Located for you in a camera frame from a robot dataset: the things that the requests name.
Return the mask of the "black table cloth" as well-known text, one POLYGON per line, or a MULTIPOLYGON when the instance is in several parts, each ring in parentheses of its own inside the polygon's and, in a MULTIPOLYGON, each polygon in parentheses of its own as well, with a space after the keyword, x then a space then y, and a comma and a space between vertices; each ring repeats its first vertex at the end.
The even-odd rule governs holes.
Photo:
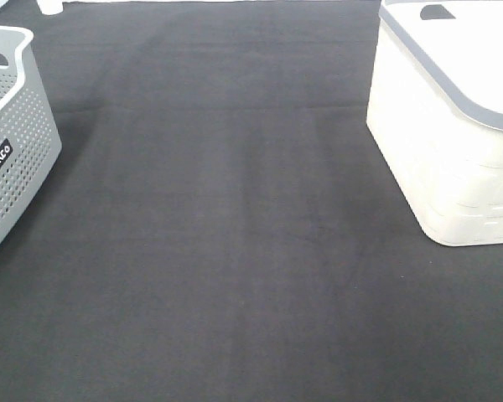
POLYGON ((0 401, 503 401, 503 245, 366 127, 376 1, 0 9, 62 151, 0 246, 0 401))

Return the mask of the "white slotted storage basket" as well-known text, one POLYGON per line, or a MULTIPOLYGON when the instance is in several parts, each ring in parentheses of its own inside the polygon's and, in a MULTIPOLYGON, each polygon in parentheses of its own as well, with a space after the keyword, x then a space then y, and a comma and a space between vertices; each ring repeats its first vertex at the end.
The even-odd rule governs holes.
POLYGON ((423 233, 503 243, 503 1, 384 1, 366 124, 423 233))

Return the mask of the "grey perforated laundry basket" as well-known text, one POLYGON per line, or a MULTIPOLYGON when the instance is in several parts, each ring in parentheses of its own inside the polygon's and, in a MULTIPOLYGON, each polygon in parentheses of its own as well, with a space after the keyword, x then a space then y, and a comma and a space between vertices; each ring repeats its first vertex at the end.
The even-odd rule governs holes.
POLYGON ((33 33, 0 26, 0 244, 54 166, 62 142, 31 48, 33 33))

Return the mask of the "white cylinder at table edge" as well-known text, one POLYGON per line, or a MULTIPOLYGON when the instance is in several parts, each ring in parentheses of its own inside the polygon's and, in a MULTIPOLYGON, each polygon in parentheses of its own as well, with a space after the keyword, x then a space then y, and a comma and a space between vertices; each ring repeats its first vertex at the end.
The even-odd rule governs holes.
POLYGON ((37 0, 36 3, 43 15, 56 15, 64 10, 62 0, 37 0))

